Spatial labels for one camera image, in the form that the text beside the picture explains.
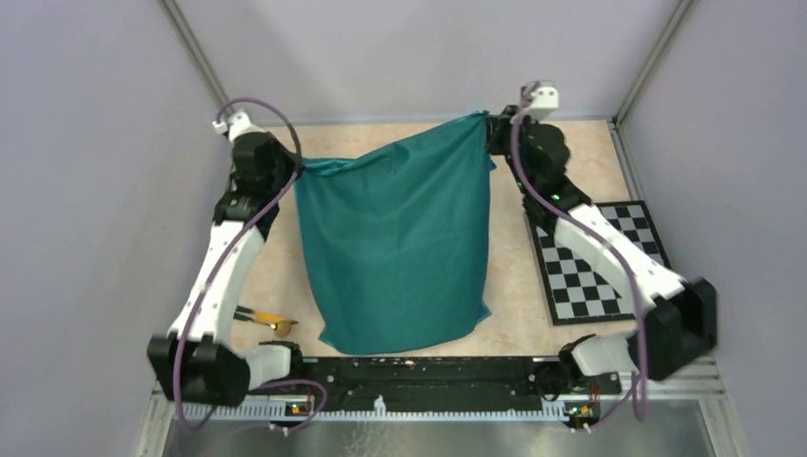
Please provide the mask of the teal cloth napkin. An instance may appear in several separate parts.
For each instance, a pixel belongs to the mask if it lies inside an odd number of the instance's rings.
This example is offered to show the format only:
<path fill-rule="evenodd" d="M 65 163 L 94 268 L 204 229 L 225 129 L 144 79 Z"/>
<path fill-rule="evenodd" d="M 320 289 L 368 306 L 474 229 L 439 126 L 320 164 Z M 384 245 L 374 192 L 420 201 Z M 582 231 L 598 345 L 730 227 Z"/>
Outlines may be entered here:
<path fill-rule="evenodd" d="M 355 159 L 305 161 L 295 199 L 324 343 L 404 352 L 488 317 L 486 120 L 472 113 Z"/>

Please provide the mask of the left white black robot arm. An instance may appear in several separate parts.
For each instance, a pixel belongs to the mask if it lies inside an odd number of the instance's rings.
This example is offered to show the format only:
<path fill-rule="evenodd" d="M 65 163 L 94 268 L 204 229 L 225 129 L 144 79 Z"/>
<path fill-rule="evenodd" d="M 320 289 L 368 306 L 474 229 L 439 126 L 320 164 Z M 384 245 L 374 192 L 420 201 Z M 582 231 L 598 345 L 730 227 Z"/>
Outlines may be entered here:
<path fill-rule="evenodd" d="M 243 133 L 231 145 L 234 187 L 215 206 L 197 279 L 167 334 L 148 342 L 148 360 L 169 401 L 236 407 L 267 382 L 288 394 L 305 381 L 291 344 L 261 343 L 239 354 L 230 343 L 246 278 L 280 199 L 299 175 L 300 157 L 268 132 Z"/>

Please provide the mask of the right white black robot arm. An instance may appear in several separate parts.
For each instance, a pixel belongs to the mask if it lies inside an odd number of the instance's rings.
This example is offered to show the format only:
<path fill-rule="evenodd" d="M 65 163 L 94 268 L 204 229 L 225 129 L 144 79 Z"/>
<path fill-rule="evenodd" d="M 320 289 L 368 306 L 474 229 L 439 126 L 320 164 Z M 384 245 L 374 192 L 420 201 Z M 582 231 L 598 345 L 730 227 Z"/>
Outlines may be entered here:
<path fill-rule="evenodd" d="M 562 132 L 508 106 L 488 115 L 487 150 L 504 157 L 532 231 L 580 258 L 633 308 L 627 333 L 585 335 L 564 345 L 558 378 L 583 392 L 597 375 L 632 371 L 664 381 L 718 344 L 718 293 L 704 278 L 687 280 L 645 253 L 611 224 L 566 174 L 570 150 Z"/>

